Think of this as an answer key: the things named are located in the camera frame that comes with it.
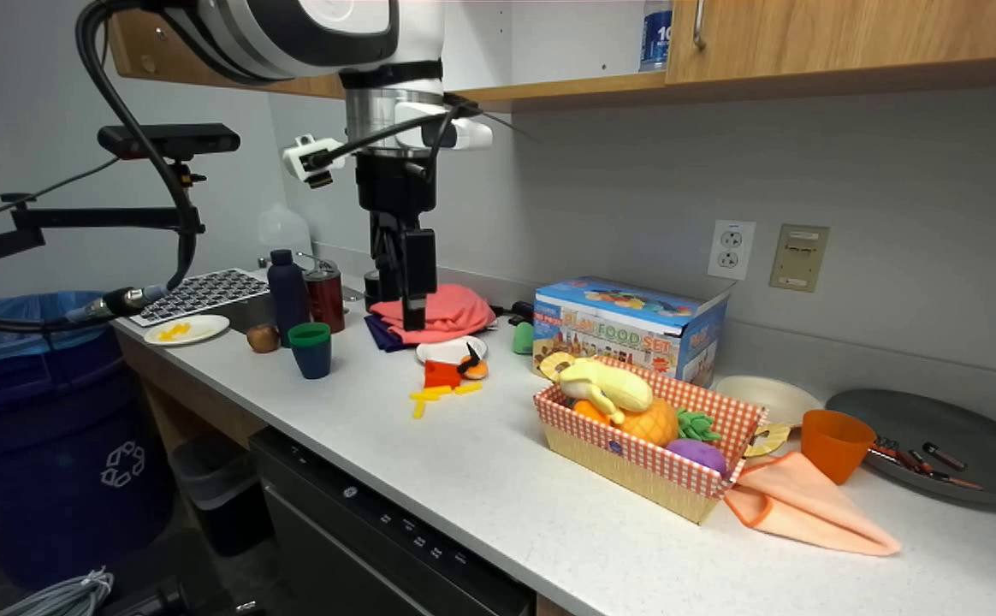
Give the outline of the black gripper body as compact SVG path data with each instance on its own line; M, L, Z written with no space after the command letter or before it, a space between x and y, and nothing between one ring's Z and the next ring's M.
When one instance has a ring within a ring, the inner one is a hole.
M404 303L404 238L423 230L419 216L434 210L434 160L430 159L375 159L361 153L357 164L358 205L398 223L399 249L399 299Z

